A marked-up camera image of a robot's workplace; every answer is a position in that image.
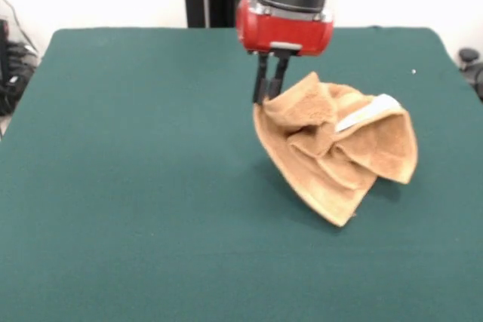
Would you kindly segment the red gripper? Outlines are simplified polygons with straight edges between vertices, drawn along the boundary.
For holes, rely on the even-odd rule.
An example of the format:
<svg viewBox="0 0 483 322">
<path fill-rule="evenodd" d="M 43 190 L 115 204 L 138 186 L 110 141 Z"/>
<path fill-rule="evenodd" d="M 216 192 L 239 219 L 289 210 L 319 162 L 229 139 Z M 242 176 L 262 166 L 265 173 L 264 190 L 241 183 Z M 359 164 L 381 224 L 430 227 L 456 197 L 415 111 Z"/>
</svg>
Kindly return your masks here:
<svg viewBox="0 0 483 322">
<path fill-rule="evenodd" d="M 258 0 L 241 0 L 235 16 L 238 40 L 247 51 L 257 54 L 257 74 L 252 101 L 261 104 L 280 93 L 291 55 L 276 53 L 278 62 L 274 76 L 266 88 L 266 71 L 270 53 L 292 51 L 298 56 L 318 56 L 328 46 L 334 31 L 334 21 L 325 11 L 298 13 L 265 5 Z"/>
</svg>

